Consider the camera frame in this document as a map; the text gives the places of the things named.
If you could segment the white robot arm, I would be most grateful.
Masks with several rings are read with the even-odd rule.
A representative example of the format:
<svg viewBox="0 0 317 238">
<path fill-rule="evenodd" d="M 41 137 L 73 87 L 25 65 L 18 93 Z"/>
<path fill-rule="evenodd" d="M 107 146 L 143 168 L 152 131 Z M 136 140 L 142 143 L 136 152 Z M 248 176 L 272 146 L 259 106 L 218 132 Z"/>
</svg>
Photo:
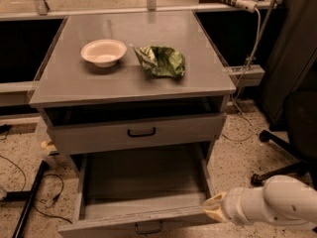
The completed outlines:
<svg viewBox="0 0 317 238">
<path fill-rule="evenodd" d="M 234 187 L 207 199 L 204 212 L 238 226 L 257 222 L 299 230 L 317 227 L 317 191 L 289 176 L 274 176 L 263 186 Z"/>
</svg>

